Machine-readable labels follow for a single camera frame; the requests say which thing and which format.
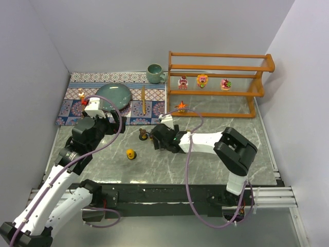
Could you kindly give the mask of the brown-haired figure with dark creature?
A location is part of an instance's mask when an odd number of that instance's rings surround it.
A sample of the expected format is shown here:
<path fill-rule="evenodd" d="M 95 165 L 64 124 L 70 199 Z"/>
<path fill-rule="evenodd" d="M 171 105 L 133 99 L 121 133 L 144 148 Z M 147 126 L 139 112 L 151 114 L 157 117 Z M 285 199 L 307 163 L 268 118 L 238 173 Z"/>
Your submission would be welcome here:
<path fill-rule="evenodd" d="M 139 129 L 139 139 L 142 141 L 148 139 L 148 134 L 147 134 L 146 129 L 142 129 L 142 128 Z"/>

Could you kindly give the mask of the yellow duck toy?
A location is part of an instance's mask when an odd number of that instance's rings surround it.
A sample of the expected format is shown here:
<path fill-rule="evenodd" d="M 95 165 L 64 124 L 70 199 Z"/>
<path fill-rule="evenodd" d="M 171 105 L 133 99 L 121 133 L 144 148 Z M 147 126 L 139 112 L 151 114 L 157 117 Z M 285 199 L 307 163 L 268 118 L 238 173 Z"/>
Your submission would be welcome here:
<path fill-rule="evenodd" d="M 133 149 L 128 149 L 126 155 L 129 160 L 134 160 L 137 157 L 137 153 Z"/>

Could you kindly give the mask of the pink bear strawberry cake toy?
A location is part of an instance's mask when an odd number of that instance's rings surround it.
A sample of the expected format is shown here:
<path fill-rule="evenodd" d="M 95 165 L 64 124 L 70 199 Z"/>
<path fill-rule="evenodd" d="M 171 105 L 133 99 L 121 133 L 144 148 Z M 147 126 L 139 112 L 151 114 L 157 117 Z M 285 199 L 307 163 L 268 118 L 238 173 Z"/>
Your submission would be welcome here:
<path fill-rule="evenodd" d="M 180 90 L 186 90 L 188 88 L 188 80 L 186 76 L 181 76 L 177 82 Z"/>

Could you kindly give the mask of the pink flower bear toy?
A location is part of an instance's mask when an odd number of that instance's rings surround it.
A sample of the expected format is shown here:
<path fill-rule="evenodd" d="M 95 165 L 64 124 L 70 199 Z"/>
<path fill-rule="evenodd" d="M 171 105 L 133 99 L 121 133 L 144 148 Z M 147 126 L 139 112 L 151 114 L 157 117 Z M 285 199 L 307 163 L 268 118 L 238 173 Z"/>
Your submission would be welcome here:
<path fill-rule="evenodd" d="M 198 87 L 200 87 L 201 89 L 203 89 L 207 83 L 208 83 L 208 76 L 205 74 L 200 74 L 197 76 L 197 85 Z"/>

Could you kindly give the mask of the pink bear donut toy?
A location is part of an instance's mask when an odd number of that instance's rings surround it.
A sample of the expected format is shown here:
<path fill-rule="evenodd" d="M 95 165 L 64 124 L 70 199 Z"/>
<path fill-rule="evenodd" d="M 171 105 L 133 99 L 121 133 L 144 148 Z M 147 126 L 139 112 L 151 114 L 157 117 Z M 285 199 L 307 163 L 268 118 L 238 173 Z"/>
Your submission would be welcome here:
<path fill-rule="evenodd" d="M 221 80 L 221 90 L 229 91 L 231 89 L 231 82 L 228 79 Z"/>

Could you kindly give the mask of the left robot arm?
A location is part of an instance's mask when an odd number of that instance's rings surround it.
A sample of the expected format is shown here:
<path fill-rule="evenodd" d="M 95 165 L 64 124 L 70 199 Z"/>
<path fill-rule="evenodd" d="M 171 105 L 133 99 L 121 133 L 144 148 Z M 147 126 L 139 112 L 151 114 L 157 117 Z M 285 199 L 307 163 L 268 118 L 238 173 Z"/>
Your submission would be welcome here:
<path fill-rule="evenodd" d="M 111 114 L 114 122 L 86 113 L 77 121 L 36 196 L 14 221 L 2 224 L 1 236 L 10 246 L 51 246 L 56 231 L 79 210 L 106 205 L 102 186 L 92 180 L 83 181 L 65 202 L 59 200 L 93 159 L 104 136 L 125 132 L 127 118 L 115 110 Z"/>

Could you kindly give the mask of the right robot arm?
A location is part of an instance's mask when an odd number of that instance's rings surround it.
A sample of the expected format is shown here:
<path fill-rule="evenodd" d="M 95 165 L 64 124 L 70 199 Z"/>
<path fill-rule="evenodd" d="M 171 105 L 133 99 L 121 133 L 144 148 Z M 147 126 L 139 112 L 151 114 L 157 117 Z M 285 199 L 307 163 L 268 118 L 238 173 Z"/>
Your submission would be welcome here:
<path fill-rule="evenodd" d="M 154 149 L 166 149 L 172 153 L 207 153 L 219 157 L 229 170 L 226 190 L 239 196 L 247 181 L 249 168 L 257 154 L 257 147 L 232 127 L 216 133 L 191 133 L 174 129 L 163 123 L 150 132 Z"/>

